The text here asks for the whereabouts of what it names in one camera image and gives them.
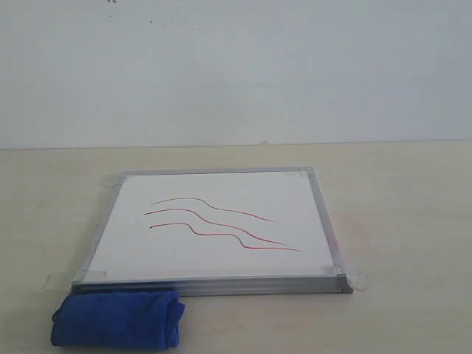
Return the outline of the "blue cloth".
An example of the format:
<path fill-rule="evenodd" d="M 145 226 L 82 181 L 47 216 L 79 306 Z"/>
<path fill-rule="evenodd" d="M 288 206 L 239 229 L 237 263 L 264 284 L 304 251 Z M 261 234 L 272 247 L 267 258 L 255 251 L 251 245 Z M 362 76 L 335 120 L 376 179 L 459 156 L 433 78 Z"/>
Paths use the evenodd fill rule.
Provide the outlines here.
<path fill-rule="evenodd" d="M 185 311 L 175 291 L 70 294 L 52 315 L 56 347 L 168 350 Z"/>

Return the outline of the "clear tape front right corner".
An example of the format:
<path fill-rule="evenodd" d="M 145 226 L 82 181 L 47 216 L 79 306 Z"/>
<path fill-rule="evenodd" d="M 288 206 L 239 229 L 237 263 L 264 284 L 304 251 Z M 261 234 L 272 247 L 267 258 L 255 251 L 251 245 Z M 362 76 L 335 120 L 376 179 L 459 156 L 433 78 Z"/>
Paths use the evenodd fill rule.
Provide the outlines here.
<path fill-rule="evenodd" d="M 343 294 L 352 294 L 354 291 L 365 291 L 368 286 L 368 276 L 363 272 L 345 270 L 334 266 L 333 273 L 336 275 L 336 284 Z"/>

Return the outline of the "white board with aluminium frame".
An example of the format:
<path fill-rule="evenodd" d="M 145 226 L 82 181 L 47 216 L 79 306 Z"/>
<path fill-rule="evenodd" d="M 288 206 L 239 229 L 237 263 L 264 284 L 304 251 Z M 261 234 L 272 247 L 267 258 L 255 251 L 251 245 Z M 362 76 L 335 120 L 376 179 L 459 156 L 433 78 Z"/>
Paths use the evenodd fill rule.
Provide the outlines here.
<path fill-rule="evenodd" d="M 75 291 L 353 292 L 310 167 L 129 171 L 108 185 Z"/>

